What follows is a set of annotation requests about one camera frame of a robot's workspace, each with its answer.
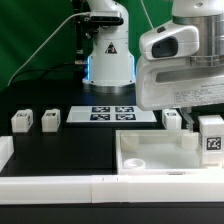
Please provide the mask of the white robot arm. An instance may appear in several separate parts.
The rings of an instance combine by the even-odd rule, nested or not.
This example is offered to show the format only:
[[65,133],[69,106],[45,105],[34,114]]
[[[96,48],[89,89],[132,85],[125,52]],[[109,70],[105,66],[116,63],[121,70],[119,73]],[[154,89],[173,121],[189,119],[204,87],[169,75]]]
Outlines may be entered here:
[[173,0],[172,19],[140,37],[138,60],[128,49],[127,10],[114,0],[87,2],[87,89],[133,85],[145,111],[224,103],[224,0]]

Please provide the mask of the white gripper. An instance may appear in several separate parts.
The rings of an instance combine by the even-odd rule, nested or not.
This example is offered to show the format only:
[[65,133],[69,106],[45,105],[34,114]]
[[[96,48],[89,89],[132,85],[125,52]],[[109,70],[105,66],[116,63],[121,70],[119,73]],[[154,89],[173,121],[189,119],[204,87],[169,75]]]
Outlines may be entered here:
[[186,129],[194,131],[194,106],[224,103],[224,66],[191,67],[187,58],[137,63],[136,103],[145,111],[181,108]]

